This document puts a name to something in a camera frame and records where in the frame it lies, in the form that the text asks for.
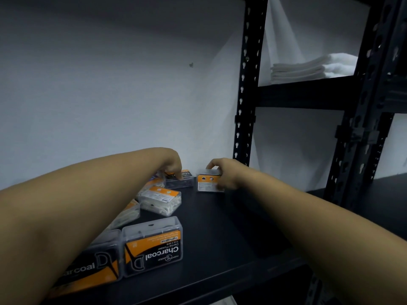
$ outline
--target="white label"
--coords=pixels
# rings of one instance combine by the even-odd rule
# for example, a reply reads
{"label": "white label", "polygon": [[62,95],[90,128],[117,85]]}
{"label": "white label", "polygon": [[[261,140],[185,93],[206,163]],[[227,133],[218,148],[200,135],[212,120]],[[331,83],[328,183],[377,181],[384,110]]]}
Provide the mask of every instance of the white label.
{"label": "white label", "polygon": [[211,183],[211,182],[198,182],[198,191],[216,191],[216,192],[223,192],[223,190],[219,190],[216,188],[218,183]]}
{"label": "white label", "polygon": [[152,198],[155,200],[159,200],[161,202],[169,203],[171,200],[173,200],[175,197],[171,195],[166,195],[162,193],[157,193],[156,191],[152,190],[147,190],[144,193],[141,194],[144,197]]}

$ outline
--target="person's left arm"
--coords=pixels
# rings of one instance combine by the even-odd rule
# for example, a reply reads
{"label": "person's left arm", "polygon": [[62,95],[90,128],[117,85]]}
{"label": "person's left arm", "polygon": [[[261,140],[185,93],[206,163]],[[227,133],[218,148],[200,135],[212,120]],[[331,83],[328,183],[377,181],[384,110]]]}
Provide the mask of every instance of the person's left arm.
{"label": "person's left arm", "polygon": [[74,164],[0,191],[0,304],[37,304],[74,258],[178,153],[150,148]]}

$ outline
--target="folded white towel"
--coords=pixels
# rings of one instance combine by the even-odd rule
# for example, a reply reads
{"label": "folded white towel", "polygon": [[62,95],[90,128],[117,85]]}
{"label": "folded white towel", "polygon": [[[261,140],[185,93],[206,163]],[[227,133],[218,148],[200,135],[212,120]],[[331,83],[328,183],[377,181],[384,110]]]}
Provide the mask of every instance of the folded white towel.
{"label": "folded white towel", "polygon": [[344,76],[351,76],[355,71],[353,65],[343,65],[341,63],[323,64],[308,69],[287,71],[282,68],[272,68],[272,79],[277,77],[300,77],[306,75],[312,75],[314,73],[338,73]]}
{"label": "folded white towel", "polygon": [[299,82],[299,81],[308,81],[308,80],[317,80],[317,79],[324,79],[324,78],[336,78],[336,77],[344,77],[346,75],[338,74],[338,73],[314,73],[311,75],[299,76],[299,77],[276,77],[272,78],[271,84],[277,85],[281,83],[290,83],[290,82]]}
{"label": "folded white towel", "polygon": [[332,54],[327,54],[325,56],[320,56],[319,58],[316,58],[312,61],[305,62],[305,63],[297,63],[297,64],[276,63],[276,64],[273,64],[272,69],[286,69],[287,71],[292,71],[292,70],[307,69],[307,68],[315,67],[318,65],[334,64],[334,63],[356,66],[357,56],[353,56],[351,54],[346,54],[346,53],[332,53]]}

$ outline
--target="person's right hand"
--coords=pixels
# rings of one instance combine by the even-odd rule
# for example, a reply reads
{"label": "person's right hand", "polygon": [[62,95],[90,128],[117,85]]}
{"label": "person's right hand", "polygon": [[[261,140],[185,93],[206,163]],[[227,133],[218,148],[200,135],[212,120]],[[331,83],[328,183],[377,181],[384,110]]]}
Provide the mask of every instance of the person's right hand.
{"label": "person's right hand", "polygon": [[243,177],[250,171],[246,165],[236,159],[215,158],[210,161],[206,169],[218,166],[222,170],[222,176],[218,181],[218,187],[223,189],[238,189],[242,185]]}

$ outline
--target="person's right arm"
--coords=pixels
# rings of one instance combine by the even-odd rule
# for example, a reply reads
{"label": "person's right arm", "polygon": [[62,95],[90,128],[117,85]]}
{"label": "person's right arm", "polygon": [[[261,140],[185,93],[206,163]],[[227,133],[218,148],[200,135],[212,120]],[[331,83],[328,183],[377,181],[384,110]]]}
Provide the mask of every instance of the person's right arm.
{"label": "person's right arm", "polygon": [[313,270],[350,304],[407,304],[407,242],[346,209],[234,159],[213,159],[219,186],[244,187]]}

